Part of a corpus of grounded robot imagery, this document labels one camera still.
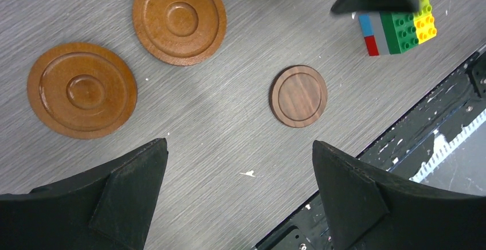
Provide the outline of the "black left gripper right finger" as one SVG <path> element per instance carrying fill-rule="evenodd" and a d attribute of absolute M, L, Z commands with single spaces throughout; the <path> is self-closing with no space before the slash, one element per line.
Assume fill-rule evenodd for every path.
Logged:
<path fill-rule="evenodd" d="M 314 141 L 312 163 L 335 249 L 484 249 L 485 197 L 438 189 Z"/>

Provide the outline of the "dark walnut small coaster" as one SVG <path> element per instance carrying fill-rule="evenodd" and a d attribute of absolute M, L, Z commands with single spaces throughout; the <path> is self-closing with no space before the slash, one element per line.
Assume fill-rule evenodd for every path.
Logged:
<path fill-rule="evenodd" d="M 269 107 L 275 118 L 291 128 L 316 122 L 326 108 L 328 92 L 322 75 L 307 65 L 281 70 L 269 89 Z"/>

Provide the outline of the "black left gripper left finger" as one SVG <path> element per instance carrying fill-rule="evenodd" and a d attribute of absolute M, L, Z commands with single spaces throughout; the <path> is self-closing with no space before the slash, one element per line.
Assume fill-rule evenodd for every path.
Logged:
<path fill-rule="evenodd" d="M 143 249 L 167 159 L 157 138 L 27 194 L 1 195 L 1 248 Z"/>

